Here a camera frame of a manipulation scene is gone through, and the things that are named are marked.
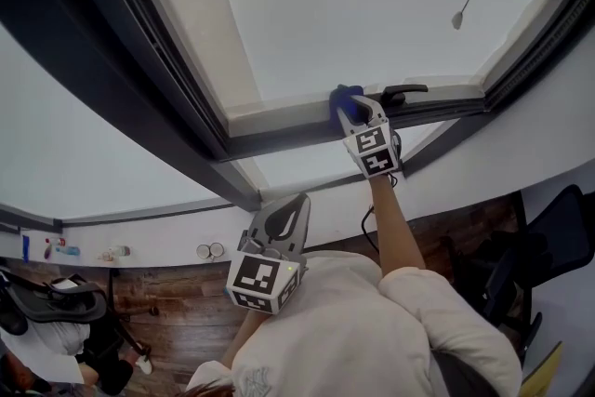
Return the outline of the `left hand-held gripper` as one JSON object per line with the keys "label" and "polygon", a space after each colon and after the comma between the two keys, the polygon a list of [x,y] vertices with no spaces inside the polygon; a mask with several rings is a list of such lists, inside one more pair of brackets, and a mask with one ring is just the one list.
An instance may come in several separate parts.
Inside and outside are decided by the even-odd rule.
{"label": "left hand-held gripper", "polygon": [[244,231],[233,255],[226,292],[233,304],[278,314],[301,284],[311,215],[306,193],[283,197],[262,208]]}

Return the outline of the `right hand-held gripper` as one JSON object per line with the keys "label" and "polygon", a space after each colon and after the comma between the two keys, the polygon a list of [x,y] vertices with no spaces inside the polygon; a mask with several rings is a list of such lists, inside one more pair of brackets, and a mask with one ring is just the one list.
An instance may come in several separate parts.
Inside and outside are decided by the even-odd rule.
{"label": "right hand-held gripper", "polygon": [[390,126],[382,105],[363,95],[351,95],[353,105],[337,107],[343,144],[366,179],[397,171],[402,141]]}

